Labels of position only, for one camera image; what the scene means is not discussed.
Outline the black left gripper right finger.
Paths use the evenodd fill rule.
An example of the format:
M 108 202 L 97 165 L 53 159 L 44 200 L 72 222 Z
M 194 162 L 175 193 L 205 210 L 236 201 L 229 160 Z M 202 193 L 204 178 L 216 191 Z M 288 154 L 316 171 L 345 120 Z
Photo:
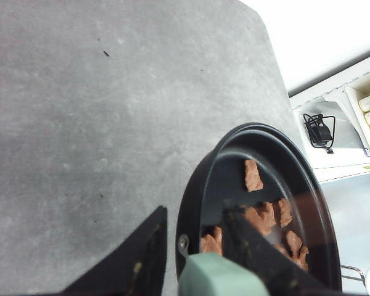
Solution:
M 243 216 L 240 208 L 223 211 L 223 254 L 254 272 L 271 295 L 340 295 L 340 271 L 332 244 L 310 248 L 303 271 L 274 248 Z

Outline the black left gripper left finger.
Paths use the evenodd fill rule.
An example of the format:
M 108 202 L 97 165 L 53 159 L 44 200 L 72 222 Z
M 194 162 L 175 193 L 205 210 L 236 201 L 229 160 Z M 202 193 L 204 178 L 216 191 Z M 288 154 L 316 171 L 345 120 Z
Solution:
M 157 207 L 125 241 L 62 295 L 160 295 L 167 262 L 167 209 Z

